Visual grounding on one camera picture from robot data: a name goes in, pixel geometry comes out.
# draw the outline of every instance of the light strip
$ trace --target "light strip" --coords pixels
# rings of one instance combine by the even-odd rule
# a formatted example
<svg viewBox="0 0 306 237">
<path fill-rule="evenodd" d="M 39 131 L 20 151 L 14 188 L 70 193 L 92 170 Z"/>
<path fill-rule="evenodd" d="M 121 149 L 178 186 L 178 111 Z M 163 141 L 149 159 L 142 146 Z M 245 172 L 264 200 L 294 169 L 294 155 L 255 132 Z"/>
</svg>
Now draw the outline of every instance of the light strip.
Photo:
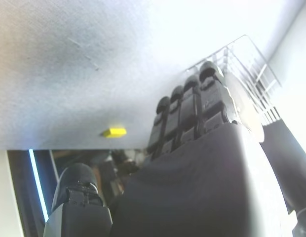
<svg viewBox="0 0 306 237">
<path fill-rule="evenodd" d="M 38 174 L 38 170 L 37 170 L 37 165 L 36 165 L 36 160 L 35 160 L 35 155 L 34 155 L 33 149 L 29 150 L 29 155 L 30 155 L 31 166 L 33 167 L 33 172 L 34 172 L 34 176 L 35 176 L 35 181 L 36 181 L 36 186 L 37 186 L 37 190 L 38 190 L 38 194 L 39 194 L 39 199 L 40 199 L 40 203 L 41 203 L 41 208 L 42 208 L 42 212 L 43 212 L 44 221 L 47 222 L 47 220 L 49 219 L 49 216 L 48 216 L 48 213 L 46 211 L 45 201 L 44 201 L 44 197 L 43 197 L 43 192 L 42 192 L 42 188 L 41 188 L 41 184 L 40 184 L 40 179 L 39 179 L 39 174 Z"/>
</svg>

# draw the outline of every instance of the metal wire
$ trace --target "metal wire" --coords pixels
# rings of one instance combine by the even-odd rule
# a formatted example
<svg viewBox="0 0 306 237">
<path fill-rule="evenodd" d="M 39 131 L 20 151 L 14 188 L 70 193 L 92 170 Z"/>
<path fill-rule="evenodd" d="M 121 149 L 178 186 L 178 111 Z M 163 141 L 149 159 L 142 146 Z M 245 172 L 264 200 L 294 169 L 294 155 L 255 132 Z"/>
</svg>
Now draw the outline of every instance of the metal wire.
<svg viewBox="0 0 306 237">
<path fill-rule="evenodd" d="M 229 43 L 192 65 L 186 72 L 197 71 L 206 61 L 214 62 L 224 75 L 233 74 L 239 80 L 251 98 L 262 125 L 268 125 L 280 119 L 272 101 L 275 93 L 281 89 L 281 84 L 248 36 L 244 35 Z"/>
</svg>

